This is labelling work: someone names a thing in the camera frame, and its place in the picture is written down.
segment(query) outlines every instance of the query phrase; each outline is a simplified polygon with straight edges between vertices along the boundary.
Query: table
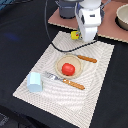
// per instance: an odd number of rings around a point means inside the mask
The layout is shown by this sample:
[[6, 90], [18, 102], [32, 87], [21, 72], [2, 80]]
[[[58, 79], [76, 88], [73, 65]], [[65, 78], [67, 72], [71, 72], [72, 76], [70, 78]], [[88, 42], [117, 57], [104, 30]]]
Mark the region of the table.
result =
[[[12, 96], [50, 41], [44, 26], [43, 0], [7, 6], [0, 11], [0, 105], [49, 126], [76, 126]], [[49, 1], [47, 20], [57, 9]], [[58, 31], [71, 30], [48, 24], [53, 39]], [[115, 45], [90, 128], [128, 127], [128, 44], [99, 37]]]

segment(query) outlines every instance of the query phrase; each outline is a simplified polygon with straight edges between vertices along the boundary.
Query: knife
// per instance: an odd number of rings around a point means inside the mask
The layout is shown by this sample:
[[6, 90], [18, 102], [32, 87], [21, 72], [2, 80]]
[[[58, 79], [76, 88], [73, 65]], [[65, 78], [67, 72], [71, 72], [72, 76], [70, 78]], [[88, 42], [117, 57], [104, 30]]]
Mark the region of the knife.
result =
[[89, 57], [82, 56], [82, 55], [76, 55], [76, 54], [72, 54], [72, 53], [71, 54], [70, 53], [66, 53], [66, 55], [74, 55], [74, 56], [77, 56], [79, 59], [90, 61], [90, 62], [93, 62], [93, 63], [96, 63], [97, 62], [96, 59], [89, 58]]
[[83, 85], [77, 84], [77, 83], [69, 81], [67, 79], [61, 79], [61, 78], [57, 77], [56, 75], [51, 74], [51, 73], [49, 73], [47, 71], [45, 72], [45, 76], [47, 78], [52, 79], [52, 80], [60, 80], [65, 84], [71, 85], [71, 86], [76, 87], [76, 88], [81, 89], [81, 90], [85, 89], [85, 87]]

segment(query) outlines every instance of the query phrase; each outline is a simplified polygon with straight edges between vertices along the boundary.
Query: placemat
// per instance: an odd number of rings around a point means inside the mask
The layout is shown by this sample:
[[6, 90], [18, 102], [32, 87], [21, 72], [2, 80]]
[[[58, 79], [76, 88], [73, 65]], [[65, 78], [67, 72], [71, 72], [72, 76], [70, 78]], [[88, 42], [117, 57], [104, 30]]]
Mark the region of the placemat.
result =
[[[60, 49], [69, 50], [82, 45], [84, 42], [72, 40], [69, 33], [60, 31], [53, 43]], [[55, 62], [64, 55], [49, 45], [30, 71], [41, 73], [43, 91], [30, 93], [27, 89], [27, 78], [25, 78], [13, 96], [79, 128], [89, 128], [113, 49], [113, 45], [97, 41], [72, 52], [97, 59], [97, 63], [81, 60], [84, 65], [83, 72], [78, 78], [72, 79], [72, 81], [85, 86], [84, 90], [79, 90], [61, 81], [45, 78], [44, 71], [57, 75], [54, 67]]]

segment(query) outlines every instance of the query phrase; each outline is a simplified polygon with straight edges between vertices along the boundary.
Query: fork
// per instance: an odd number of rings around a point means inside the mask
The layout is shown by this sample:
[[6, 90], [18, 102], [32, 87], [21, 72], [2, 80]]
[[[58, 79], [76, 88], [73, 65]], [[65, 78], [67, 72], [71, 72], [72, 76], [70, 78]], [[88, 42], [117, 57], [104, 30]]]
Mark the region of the fork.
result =
[[45, 76], [46, 76], [47, 78], [52, 79], [52, 80], [59, 80], [59, 81], [62, 81], [62, 82], [65, 83], [65, 84], [71, 85], [71, 86], [76, 87], [76, 88], [81, 89], [81, 90], [85, 89], [85, 87], [84, 87], [83, 85], [77, 84], [77, 83], [72, 82], [72, 81], [69, 81], [69, 80], [67, 80], [67, 79], [61, 79], [61, 78], [57, 77], [56, 75], [51, 74], [51, 73], [49, 73], [49, 72], [47, 72], [47, 71], [45, 71]]

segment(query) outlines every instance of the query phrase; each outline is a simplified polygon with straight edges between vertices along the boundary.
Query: plate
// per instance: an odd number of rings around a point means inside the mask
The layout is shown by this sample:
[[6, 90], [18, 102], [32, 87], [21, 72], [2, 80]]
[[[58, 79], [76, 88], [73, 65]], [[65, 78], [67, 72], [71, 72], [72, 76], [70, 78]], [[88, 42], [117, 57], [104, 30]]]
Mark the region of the plate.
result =
[[[75, 73], [72, 76], [67, 76], [62, 73], [62, 66], [65, 63], [72, 64], [75, 67]], [[74, 79], [80, 76], [80, 74], [83, 71], [83, 63], [82, 60], [80, 60], [77, 56], [74, 55], [65, 55], [61, 58], [59, 58], [55, 63], [55, 70], [57, 74], [66, 79]]]

